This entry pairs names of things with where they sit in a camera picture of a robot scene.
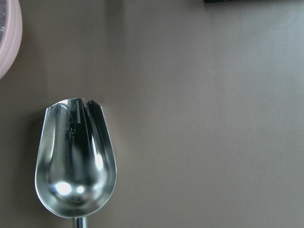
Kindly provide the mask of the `pink bowl with ice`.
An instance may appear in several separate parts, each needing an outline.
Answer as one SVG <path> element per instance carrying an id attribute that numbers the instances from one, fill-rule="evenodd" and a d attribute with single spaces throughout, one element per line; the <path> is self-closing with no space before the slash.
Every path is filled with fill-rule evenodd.
<path id="1" fill-rule="evenodd" d="M 22 39 L 22 14 L 18 0 L 0 2 L 0 77 L 4 77 L 18 54 Z"/>

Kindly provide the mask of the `metal ice scoop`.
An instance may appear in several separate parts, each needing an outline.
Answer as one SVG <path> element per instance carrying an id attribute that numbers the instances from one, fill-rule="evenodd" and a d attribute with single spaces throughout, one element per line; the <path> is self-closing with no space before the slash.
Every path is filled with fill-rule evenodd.
<path id="1" fill-rule="evenodd" d="M 46 109 L 38 148 L 35 189 L 43 206 L 73 227 L 88 227 L 88 216 L 110 199 L 117 167 L 103 108 L 72 98 Z"/>

